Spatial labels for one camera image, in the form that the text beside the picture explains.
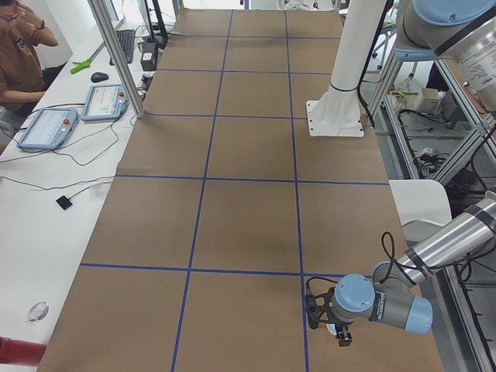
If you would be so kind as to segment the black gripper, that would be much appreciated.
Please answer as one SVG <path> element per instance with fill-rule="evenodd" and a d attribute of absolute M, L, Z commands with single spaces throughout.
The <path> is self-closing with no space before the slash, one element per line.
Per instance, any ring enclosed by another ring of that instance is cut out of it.
<path fill-rule="evenodd" d="M 330 315 L 328 321 L 328 324 L 336 325 L 336 339 L 338 340 L 339 346 L 350 346 L 353 341 L 351 333 L 348 331 L 348 328 L 351 325 L 351 318 L 339 318 Z"/>

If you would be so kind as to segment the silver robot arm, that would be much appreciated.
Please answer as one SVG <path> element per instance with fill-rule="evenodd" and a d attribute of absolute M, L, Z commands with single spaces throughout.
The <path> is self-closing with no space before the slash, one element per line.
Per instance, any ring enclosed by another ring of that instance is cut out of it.
<path fill-rule="evenodd" d="M 362 136 L 357 93 L 368 50 L 389 8 L 387 1 L 350 4 L 328 91 L 307 104 L 313 136 Z M 495 110 L 495 3 L 493 1 L 403 1 L 399 37 L 402 57 L 456 62 L 487 112 Z M 402 257 L 387 250 L 372 278 L 343 277 L 322 305 L 308 297 L 308 323 L 324 323 L 340 346 L 351 343 L 350 325 L 359 317 L 420 334 L 432 324 L 430 302 L 411 288 L 444 267 L 469 260 L 469 252 L 495 236 L 495 193 L 450 219 L 448 199 L 433 181 L 395 181 L 393 195 L 405 230 L 415 245 Z"/>

